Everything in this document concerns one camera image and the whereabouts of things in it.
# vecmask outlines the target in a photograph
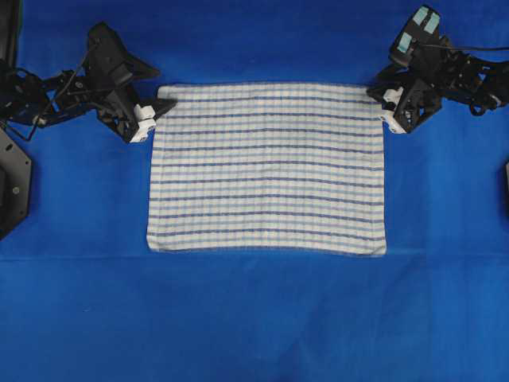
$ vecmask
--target black bracket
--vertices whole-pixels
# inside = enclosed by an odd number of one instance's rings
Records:
[[[32,161],[0,128],[0,240],[29,213]]]

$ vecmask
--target blue surface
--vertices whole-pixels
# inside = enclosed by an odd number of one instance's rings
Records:
[[[368,83],[416,1],[25,1],[18,64],[74,68],[97,21],[158,84]],[[431,2],[458,45],[508,45],[509,4]],[[493,60],[507,53],[481,53]],[[381,259],[156,254],[151,142],[93,113],[38,131],[31,216],[0,243],[0,381],[507,380],[509,109],[386,132]]]

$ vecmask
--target checkered towel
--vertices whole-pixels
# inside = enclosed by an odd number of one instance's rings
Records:
[[[173,85],[157,122],[155,251],[292,247],[383,255],[383,127],[365,88]]]

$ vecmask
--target blue stripe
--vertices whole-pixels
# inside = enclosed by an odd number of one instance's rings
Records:
[[[177,127],[179,128],[187,128],[187,127],[203,127],[203,123],[181,123],[175,124],[174,122],[164,121],[164,117],[162,119],[157,120],[157,131],[161,131],[161,129],[168,129],[174,131]],[[292,125],[306,125],[306,126],[328,126],[335,128],[348,128],[348,129],[356,129],[356,130],[382,130],[382,121],[377,119],[377,123],[372,124],[359,124],[355,122],[354,124],[346,124],[346,123],[330,123],[330,122],[319,122],[319,121],[277,121],[278,124],[287,123]],[[251,126],[254,123],[252,121],[241,121],[241,122],[221,122],[221,123],[207,123],[207,127],[225,127],[225,126]]]
[[[186,159],[188,160],[197,160],[197,159],[219,159],[219,158],[230,158],[230,159],[237,159],[237,158],[260,158],[260,156],[263,156],[263,154],[260,153],[240,153],[240,154],[204,154],[204,155],[167,155],[164,153],[164,151],[161,151],[163,154],[159,154],[157,152],[152,154],[152,158],[163,158],[165,161],[170,160],[179,160],[184,161]],[[331,161],[357,161],[357,162],[370,162],[370,163],[381,163],[381,158],[372,156],[372,157],[352,157],[351,155],[343,155],[343,156],[330,156],[330,155],[323,155],[323,154],[314,154],[314,153],[271,153],[271,157],[277,157],[277,156],[284,156],[285,158],[288,157],[299,157],[302,158],[303,156],[306,156],[307,158],[319,158],[320,160],[330,159]]]
[[[348,119],[351,121],[379,121],[380,118],[374,117],[354,117],[351,115],[331,115],[317,113],[239,113],[239,114],[217,114],[217,115],[164,115],[164,119],[207,119],[207,118],[242,118],[242,117],[321,117],[334,119]]]
[[[178,106],[175,107],[171,112],[174,114],[179,114],[183,111],[202,111],[202,112],[213,112],[216,113],[217,111],[224,111],[224,110],[232,110],[232,109],[250,109],[250,110],[256,110],[256,109],[314,109],[314,110],[325,110],[325,111],[338,111],[339,108],[336,105],[332,106],[320,106],[320,105],[293,105],[293,104],[263,104],[263,105],[242,105],[242,104],[228,104],[228,105],[207,105],[205,107],[197,107],[197,106],[191,106],[191,107],[182,107]],[[340,111],[342,113],[346,111],[355,111],[355,112],[363,112],[363,113],[371,113],[372,109],[365,107],[362,104],[357,104],[357,106],[350,106],[350,107],[341,107]]]
[[[260,162],[217,162],[217,163],[174,163],[164,165],[152,165],[152,167],[209,167],[209,166],[252,166],[252,165],[310,165],[310,166],[325,166],[334,169],[344,170],[366,170],[366,171],[383,171],[383,167],[366,167],[366,166],[347,166],[335,165],[332,163],[310,162],[310,161],[260,161]]]
[[[182,88],[192,88],[196,87],[194,90],[181,90]],[[237,88],[236,90],[232,90],[231,88],[224,88],[221,86],[217,86],[217,89],[214,90],[204,90],[200,88],[199,85],[192,85],[192,86],[186,86],[186,87],[180,87],[172,85],[171,87],[161,87],[159,88],[158,97],[159,98],[171,98],[171,97],[178,97],[181,95],[187,95],[187,94],[201,94],[201,95],[210,95],[210,94],[232,94],[232,95],[240,95],[245,93],[253,93],[253,92],[319,92],[321,95],[323,94],[330,94],[333,96],[357,96],[359,98],[365,98],[369,99],[365,92],[353,92],[351,89],[348,90],[346,87],[342,87],[344,90],[327,90],[326,88],[310,88],[310,87],[291,87],[291,88],[252,88],[252,87],[244,87],[244,88]]]
[[[184,219],[188,217],[214,217],[214,216],[251,216],[251,215],[275,215],[275,216],[307,216],[322,217],[324,219],[359,221],[360,223],[383,223],[383,220],[365,219],[363,217],[327,215],[324,213],[289,212],[289,211],[246,211],[246,212],[204,212],[182,213],[179,215],[149,215],[153,219]]]
[[[314,145],[252,145],[252,146],[218,146],[218,147],[159,147],[154,146],[154,151],[182,152],[182,151],[216,151],[216,150],[257,150],[257,149],[310,149],[335,151],[339,153],[356,154],[382,154],[383,150],[357,150],[338,149],[337,147],[314,146]]]
[[[231,221],[231,220],[221,220],[221,221],[197,221],[197,222],[184,222],[184,223],[172,223],[172,224],[158,224],[158,223],[152,223],[150,222],[149,226],[150,228],[178,228],[178,227],[187,227],[189,225],[230,225],[230,224],[238,224],[238,221]],[[341,225],[341,224],[327,224],[327,223],[309,223],[308,221],[298,221],[298,220],[291,220],[291,221],[284,221],[284,220],[242,220],[242,224],[260,224],[263,226],[266,226],[267,224],[292,224],[292,225],[303,225],[308,226],[312,225],[313,227],[322,227],[322,228],[330,228],[330,229],[350,229],[352,231],[359,231],[359,232],[371,232],[371,233],[381,233],[385,232],[385,228],[366,228],[366,227],[353,227],[351,225]]]
[[[297,137],[297,136],[278,136],[278,137],[234,137],[234,138],[207,138],[203,137],[202,139],[199,139],[198,137],[194,139],[171,139],[171,143],[214,143],[214,142],[238,142],[244,143],[244,142],[262,142],[262,141],[288,141],[288,142],[325,142],[330,143],[334,145],[358,145],[358,146],[381,146],[381,142],[368,142],[366,139],[364,140],[356,140],[356,141],[338,141],[335,139],[330,138],[313,138],[313,137]]]
[[[174,237],[186,235],[203,235],[204,233],[244,233],[244,232],[301,233],[303,235],[334,236],[334,237],[344,237],[347,239],[368,240],[368,241],[381,241],[385,239],[385,237],[368,237],[351,235],[349,233],[320,232],[320,231],[307,231],[304,229],[284,229],[284,228],[201,229],[196,231],[166,232],[166,233],[147,232],[147,235],[154,237]]]
[[[354,196],[354,197],[379,197],[379,198],[383,198],[383,193],[361,193],[361,192],[357,192],[357,191],[348,191],[348,190],[345,190],[345,189],[319,189],[319,188],[315,188],[315,187],[289,187],[289,186],[279,186],[279,185],[260,185],[258,187],[219,187],[219,188],[214,188],[214,189],[209,189],[209,188],[203,188],[201,190],[201,192],[205,192],[207,194],[210,194],[214,191],[221,191],[222,193],[226,193],[228,191],[243,191],[243,192],[253,192],[253,191],[256,191],[256,190],[264,190],[266,189],[267,191],[270,190],[270,189],[273,189],[275,191],[278,191],[278,192],[283,192],[283,191],[303,191],[303,192],[323,192],[323,193],[333,193],[333,194],[336,194],[336,195],[348,195],[348,196]],[[193,189],[169,189],[169,188],[164,188],[164,189],[155,189],[154,192],[159,192],[160,194],[165,194],[165,193],[169,193],[169,194],[173,194],[173,193],[195,193],[196,192],[196,186],[195,188]]]
[[[202,201],[201,204],[193,203],[192,205],[151,205],[150,209],[156,209],[161,211],[179,211],[183,209],[237,209],[237,208],[246,208],[246,209],[264,209],[264,208],[295,208],[295,209],[327,209],[329,211],[336,211],[336,212],[346,212],[346,213],[358,213],[358,214],[365,214],[365,215],[381,215],[383,216],[383,211],[373,211],[372,209],[366,209],[366,210],[358,210],[358,209],[346,209],[341,207],[328,207],[323,205],[307,205],[302,203],[267,203],[267,202],[261,202],[261,203],[242,203],[242,204],[223,204],[223,205],[210,205],[209,200]]]
[[[218,195],[218,196],[204,196],[204,197],[151,197],[150,201],[211,201],[222,199],[256,199],[264,197],[273,197],[281,199],[309,199],[313,201],[335,201],[338,203],[346,203],[352,205],[383,205],[381,201],[354,201],[349,199],[342,199],[339,197],[317,197],[314,195],[282,195],[282,194],[256,194],[256,195]]]
[[[246,130],[202,130],[202,131],[161,131],[161,130],[157,130],[157,134],[162,134],[162,135],[249,134],[249,133],[269,133],[269,132],[317,133],[317,134],[341,135],[341,136],[345,136],[345,137],[360,137],[360,138],[381,138],[381,137],[383,137],[383,134],[365,134],[365,133],[350,133],[350,132],[320,130],[320,129],[285,129],[285,128],[270,128],[270,127],[260,128],[260,129],[246,129]]]
[[[198,175],[200,176],[213,176],[217,177],[219,175],[244,175],[246,172],[249,173],[273,173],[273,172],[280,172],[284,171],[287,173],[299,173],[299,174],[316,174],[316,175],[325,175],[325,176],[331,176],[335,175],[336,177],[344,177],[347,179],[376,179],[380,180],[382,179],[382,174],[380,175],[359,175],[357,173],[354,174],[347,174],[347,173],[341,173],[338,172],[336,174],[331,174],[330,171],[318,171],[318,170],[300,170],[300,169],[259,169],[259,170],[253,170],[253,169],[243,169],[243,170],[235,170],[235,171],[225,171],[224,169],[219,169],[217,171],[169,171],[169,169],[166,167],[166,165],[152,165],[152,174],[158,175],[162,174],[165,177],[179,177],[179,176],[186,176],[186,177],[196,177]]]
[[[383,185],[369,185],[366,183],[351,183],[346,181],[328,181],[325,179],[312,179],[306,177],[245,177],[233,179],[191,179],[187,181],[152,181],[155,185],[195,185],[199,183],[232,183],[237,181],[302,181],[307,183],[324,183],[326,185],[350,185],[352,187],[364,187],[367,189],[382,189]]]
[[[236,102],[236,101],[323,101],[323,102],[336,102],[336,103],[360,103],[363,105],[378,105],[375,101],[364,101],[360,99],[337,99],[325,97],[270,97],[270,96],[254,96],[254,97],[241,97],[241,98],[219,98],[219,99],[178,99],[179,103],[215,103],[215,102]]]
[[[354,248],[354,249],[362,249],[364,251],[369,251],[369,253],[367,254],[359,254],[359,253],[352,253],[352,255],[355,255],[355,256],[359,256],[359,255],[365,255],[365,256],[372,256],[374,255],[377,251],[379,251],[380,249],[382,248],[385,248],[385,245],[383,245],[383,247],[373,247],[373,246],[367,246],[367,245],[360,245],[360,244],[347,244],[347,243],[343,243],[343,242],[338,242],[338,241],[329,241],[329,240],[313,240],[313,239],[299,239],[299,238],[289,238],[289,239],[282,239],[282,238],[279,238],[279,237],[274,237],[274,238],[267,238],[267,239],[261,239],[260,236],[241,236],[241,237],[235,237],[234,239],[233,238],[226,238],[226,239],[198,239],[198,240],[181,240],[181,241],[176,241],[176,242],[172,242],[172,241],[165,241],[165,242],[161,242],[161,241],[156,241],[156,240],[151,240],[149,238],[147,238],[147,241],[152,244],[155,244],[157,245],[158,247],[159,246],[165,246],[165,245],[173,245],[173,246],[179,246],[179,245],[187,245],[187,244],[200,244],[200,243],[221,243],[221,242],[228,242],[228,243],[232,243],[232,242],[246,242],[246,241],[262,241],[263,243],[288,243],[288,242],[293,242],[293,243],[305,243],[305,244],[309,244],[309,243],[314,243],[314,244],[327,244],[327,245],[331,245],[331,246],[341,246],[341,247],[345,247],[345,248]],[[334,251],[336,253],[341,253],[341,254],[345,254],[345,252],[342,252],[342,251]]]

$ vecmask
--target blue cloth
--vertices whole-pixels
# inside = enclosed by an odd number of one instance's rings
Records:
[[[74,68],[97,21],[157,84],[365,84],[418,1],[26,0],[18,64]],[[509,4],[432,1],[458,45],[507,45]],[[493,60],[506,53],[481,53]],[[0,380],[507,380],[509,109],[385,135],[388,252],[150,252],[151,142],[93,113],[38,131],[31,215],[0,243]]]

